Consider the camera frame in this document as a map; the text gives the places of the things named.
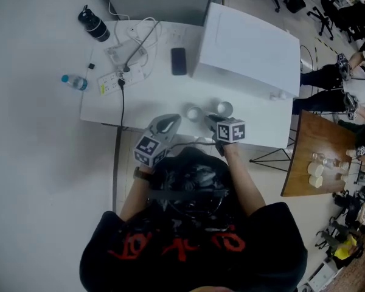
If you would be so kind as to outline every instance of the wristwatch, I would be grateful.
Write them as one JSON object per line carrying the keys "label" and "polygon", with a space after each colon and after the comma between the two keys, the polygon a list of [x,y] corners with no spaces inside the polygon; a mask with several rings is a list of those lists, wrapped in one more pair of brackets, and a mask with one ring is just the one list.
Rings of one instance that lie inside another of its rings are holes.
{"label": "wristwatch", "polygon": [[139,167],[136,167],[134,170],[134,179],[140,178],[140,179],[144,179],[145,181],[150,182],[152,176],[153,175],[150,173],[139,170]]}

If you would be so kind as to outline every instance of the black water bottle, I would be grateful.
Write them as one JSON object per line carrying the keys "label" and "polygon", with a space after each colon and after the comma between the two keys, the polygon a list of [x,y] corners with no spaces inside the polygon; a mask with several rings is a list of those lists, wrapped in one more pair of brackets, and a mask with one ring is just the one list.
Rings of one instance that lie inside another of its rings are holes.
{"label": "black water bottle", "polygon": [[85,30],[96,40],[103,42],[110,37],[110,31],[104,22],[88,8],[84,6],[78,15],[78,20],[85,26]]}

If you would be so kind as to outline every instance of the white desk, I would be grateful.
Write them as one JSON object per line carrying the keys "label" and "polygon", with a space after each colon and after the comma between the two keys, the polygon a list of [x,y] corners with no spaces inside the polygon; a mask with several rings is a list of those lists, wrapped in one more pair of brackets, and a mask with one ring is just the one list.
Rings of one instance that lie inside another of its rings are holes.
{"label": "white desk", "polygon": [[[127,27],[138,22],[119,21],[117,23],[117,36],[120,42],[129,39],[126,34]],[[106,23],[111,31],[111,36],[107,41],[94,42],[91,63],[94,63],[96,67],[93,71],[88,72],[91,90],[83,94],[80,115],[82,120],[120,125],[121,92],[101,96],[97,86],[99,77],[113,72],[113,66],[105,55],[104,49],[117,43],[113,35],[114,24],[115,22]],[[192,103],[205,111],[215,111],[214,105],[225,100],[234,106],[232,116],[246,121],[247,131],[244,143],[276,148],[287,146],[292,99],[272,102],[228,89],[226,84],[224,87],[214,86],[210,83],[198,82],[189,75],[172,75],[171,48],[186,48],[187,67],[191,74],[203,28],[167,22],[160,24],[162,24],[162,35],[158,45],[148,50],[149,62],[144,67],[144,72],[148,74],[154,64],[150,76],[145,81],[133,84],[124,90],[123,125],[125,127],[143,129],[156,116],[178,113],[183,117],[178,130],[179,134],[211,137],[212,133],[204,123],[191,123],[185,118],[185,109],[189,103]],[[149,21],[146,25],[151,27],[153,23]],[[154,42],[153,37],[152,34],[145,46]]]}

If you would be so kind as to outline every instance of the trash bin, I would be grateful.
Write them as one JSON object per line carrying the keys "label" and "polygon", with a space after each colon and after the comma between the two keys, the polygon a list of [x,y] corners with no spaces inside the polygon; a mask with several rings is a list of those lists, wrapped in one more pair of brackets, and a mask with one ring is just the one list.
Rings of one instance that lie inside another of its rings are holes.
{"label": "trash bin", "polygon": [[287,9],[292,13],[296,13],[304,7],[305,2],[303,0],[288,0]]}

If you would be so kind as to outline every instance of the yellow shirt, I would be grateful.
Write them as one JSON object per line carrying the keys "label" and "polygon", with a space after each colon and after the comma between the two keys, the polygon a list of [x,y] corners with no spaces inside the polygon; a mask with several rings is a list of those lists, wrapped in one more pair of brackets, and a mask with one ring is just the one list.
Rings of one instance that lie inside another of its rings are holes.
{"label": "yellow shirt", "polygon": [[[346,246],[356,246],[357,245],[357,241],[350,235],[350,240],[346,240],[343,244]],[[335,251],[334,256],[337,256],[337,258],[339,258],[340,260],[345,260],[348,257],[350,257],[350,252],[349,249],[347,248],[339,248]]]}

